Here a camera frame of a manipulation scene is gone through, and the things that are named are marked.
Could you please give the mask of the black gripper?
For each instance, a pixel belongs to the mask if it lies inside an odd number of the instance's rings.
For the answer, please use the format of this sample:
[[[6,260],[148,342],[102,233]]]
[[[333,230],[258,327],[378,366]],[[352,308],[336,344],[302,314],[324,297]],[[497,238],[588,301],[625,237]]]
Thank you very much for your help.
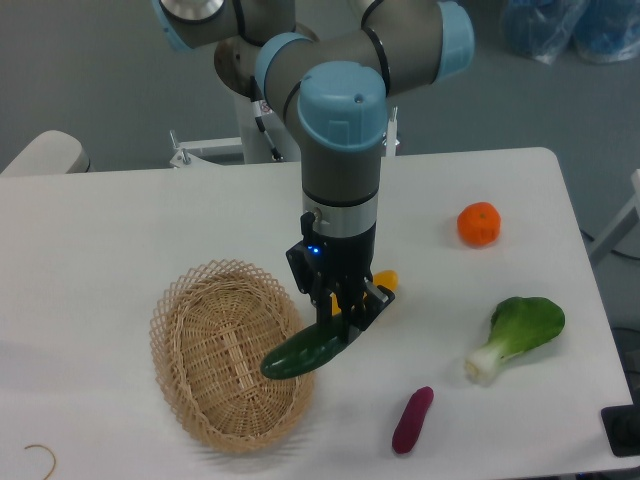
[[[340,340],[352,343],[395,300],[395,293],[373,284],[371,264],[376,228],[352,237],[334,238],[301,224],[302,239],[286,252],[297,288],[309,296],[316,323],[333,317],[332,294],[341,309]]]

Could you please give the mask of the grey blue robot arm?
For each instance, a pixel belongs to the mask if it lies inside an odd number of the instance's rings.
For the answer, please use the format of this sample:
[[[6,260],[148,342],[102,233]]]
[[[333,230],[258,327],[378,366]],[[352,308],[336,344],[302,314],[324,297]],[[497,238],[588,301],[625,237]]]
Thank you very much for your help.
[[[298,145],[301,241],[287,252],[316,310],[315,334],[346,345],[392,302],[373,282],[381,149],[390,96],[466,69],[475,38],[454,1],[367,1],[357,31],[315,41],[291,1],[157,1],[180,49],[238,38],[257,48],[249,76]]]

